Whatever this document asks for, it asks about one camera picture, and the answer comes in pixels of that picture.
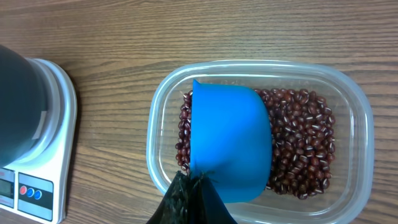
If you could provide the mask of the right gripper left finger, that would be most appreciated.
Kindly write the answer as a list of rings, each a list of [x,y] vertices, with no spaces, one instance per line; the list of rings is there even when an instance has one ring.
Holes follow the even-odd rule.
[[[191,192],[190,176],[178,171],[147,224],[187,224]]]

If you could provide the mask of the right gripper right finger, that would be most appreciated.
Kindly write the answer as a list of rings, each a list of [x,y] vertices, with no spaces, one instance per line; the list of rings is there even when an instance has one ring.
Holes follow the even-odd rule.
[[[195,223],[237,224],[205,173],[198,178],[195,190]]]

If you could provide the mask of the blue plastic measuring scoop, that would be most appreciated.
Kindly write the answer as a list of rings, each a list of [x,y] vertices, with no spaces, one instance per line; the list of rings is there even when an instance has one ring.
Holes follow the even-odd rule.
[[[262,194],[271,173],[272,135],[254,90],[193,81],[190,134],[190,172],[207,175],[224,203]]]

